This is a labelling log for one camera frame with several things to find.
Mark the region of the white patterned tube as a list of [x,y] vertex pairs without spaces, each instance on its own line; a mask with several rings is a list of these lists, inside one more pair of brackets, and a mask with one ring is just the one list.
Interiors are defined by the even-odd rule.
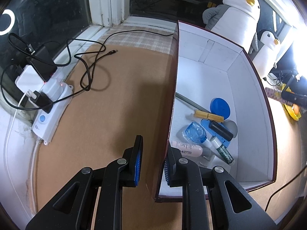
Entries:
[[280,103],[285,103],[284,99],[281,96],[281,91],[275,88],[265,87],[265,92],[268,98],[276,100]]

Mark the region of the green white tube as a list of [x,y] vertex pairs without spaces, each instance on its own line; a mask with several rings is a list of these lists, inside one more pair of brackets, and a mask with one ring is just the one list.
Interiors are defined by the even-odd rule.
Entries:
[[213,136],[210,139],[213,147],[217,150],[217,152],[220,154],[220,156],[223,158],[223,160],[228,164],[228,165],[233,165],[234,164],[234,158],[232,155],[229,153],[225,145],[216,137]]

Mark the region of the pink lotion bottle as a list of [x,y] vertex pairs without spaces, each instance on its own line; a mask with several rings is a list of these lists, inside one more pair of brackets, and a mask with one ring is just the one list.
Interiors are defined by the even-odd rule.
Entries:
[[202,147],[195,144],[183,143],[177,141],[170,141],[171,147],[179,149],[183,156],[189,157],[206,157],[209,158],[212,156],[212,151],[207,147]]

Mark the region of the black cylinder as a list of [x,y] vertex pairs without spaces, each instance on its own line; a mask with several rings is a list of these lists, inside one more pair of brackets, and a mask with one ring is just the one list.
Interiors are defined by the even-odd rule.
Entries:
[[231,141],[234,137],[230,131],[228,131],[225,127],[223,127],[216,121],[210,121],[209,128],[227,141]]

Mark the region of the blue round tape measure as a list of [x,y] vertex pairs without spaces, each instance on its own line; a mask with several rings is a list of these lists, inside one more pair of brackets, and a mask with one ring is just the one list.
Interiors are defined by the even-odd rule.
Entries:
[[230,116],[230,106],[222,98],[214,98],[210,103],[210,111],[213,114],[224,117],[228,119]]

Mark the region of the red box white interior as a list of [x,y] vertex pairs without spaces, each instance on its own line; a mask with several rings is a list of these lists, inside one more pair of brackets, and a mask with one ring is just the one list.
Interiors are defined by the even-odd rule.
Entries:
[[228,165],[217,151],[192,154],[198,165],[221,165],[247,191],[274,183],[277,142],[273,115],[245,49],[214,32],[179,21],[170,56],[158,143],[146,179],[152,198],[181,200],[181,189],[171,188],[165,181],[164,161],[169,142],[184,142],[192,122],[203,126],[208,139],[218,138],[234,159]]

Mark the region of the clear blue glass bottle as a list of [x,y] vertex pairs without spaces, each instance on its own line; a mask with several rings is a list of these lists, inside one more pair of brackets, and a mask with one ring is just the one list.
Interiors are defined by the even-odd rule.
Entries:
[[196,144],[203,144],[207,140],[207,133],[203,126],[197,122],[191,122],[183,132],[186,140]]

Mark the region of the orange front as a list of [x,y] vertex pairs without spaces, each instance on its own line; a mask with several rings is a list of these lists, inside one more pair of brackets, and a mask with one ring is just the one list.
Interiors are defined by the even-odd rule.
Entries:
[[296,104],[293,104],[292,110],[294,111],[294,114],[295,114],[295,115],[298,115],[298,114],[299,114],[299,106],[297,106]]

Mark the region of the yellow fruit bowl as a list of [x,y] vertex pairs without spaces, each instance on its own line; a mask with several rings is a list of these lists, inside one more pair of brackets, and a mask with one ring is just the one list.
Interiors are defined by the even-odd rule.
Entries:
[[298,121],[301,118],[300,107],[299,107],[299,114],[295,115],[294,111],[292,110],[293,105],[288,105],[287,103],[282,103],[282,105],[292,119]]

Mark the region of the small penguin plush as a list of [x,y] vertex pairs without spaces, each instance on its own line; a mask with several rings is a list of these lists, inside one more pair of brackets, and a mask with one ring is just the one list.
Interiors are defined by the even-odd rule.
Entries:
[[252,55],[252,62],[260,78],[265,78],[272,68],[277,68],[277,55],[281,42],[275,33],[261,30],[258,33],[258,51]]

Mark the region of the white power strip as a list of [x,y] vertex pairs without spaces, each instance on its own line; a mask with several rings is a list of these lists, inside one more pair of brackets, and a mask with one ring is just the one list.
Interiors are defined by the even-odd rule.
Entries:
[[[41,91],[51,99],[52,102],[65,98],[73,94],[73,86],[64,82],[59,82],[51,78],[42,87]],[[66,107],[72,98],[67,98],[61,102],[55,103],[50,112],[39,110],[32,125],[32,131],[38,136],[45,145],[48,145],[58,127],[59,121],[64,113]]]

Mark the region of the large penguin plush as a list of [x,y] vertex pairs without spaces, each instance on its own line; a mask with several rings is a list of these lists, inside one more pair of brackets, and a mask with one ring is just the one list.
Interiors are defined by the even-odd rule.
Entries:
[[257,23],[261,7],[258,0],[222,0],[202,14],[205,28],[233,41],[246,52],[258,51]]

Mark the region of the black plug adapter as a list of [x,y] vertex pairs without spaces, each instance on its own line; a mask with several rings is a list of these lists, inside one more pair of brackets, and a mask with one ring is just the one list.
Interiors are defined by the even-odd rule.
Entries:
[[49,114],[53,108],[53,101],[43,92],[28,90],[26,95],[29,96],[30,101],[36,105],[35,108],[26,108],[26,111],[36,111],[43,110],[45,113]]

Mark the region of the white charger brick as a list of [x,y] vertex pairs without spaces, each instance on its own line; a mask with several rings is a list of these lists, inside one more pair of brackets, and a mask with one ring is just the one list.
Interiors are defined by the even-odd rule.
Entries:
[[26,65],[22,73],[15,80],[15,85],[23,93],[26,93],[29,90],[31,92],[40,91],[44,84],[45,81],[43,81],[31,65]]

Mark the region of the black charger brick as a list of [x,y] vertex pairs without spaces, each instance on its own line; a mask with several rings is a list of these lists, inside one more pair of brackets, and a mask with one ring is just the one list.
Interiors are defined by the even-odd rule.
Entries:
[[40,46],[31,56],[27,57],[28,64],[32,65],[43,81],[47,82],[57,71],[57,66],[50,56],[45,45]]

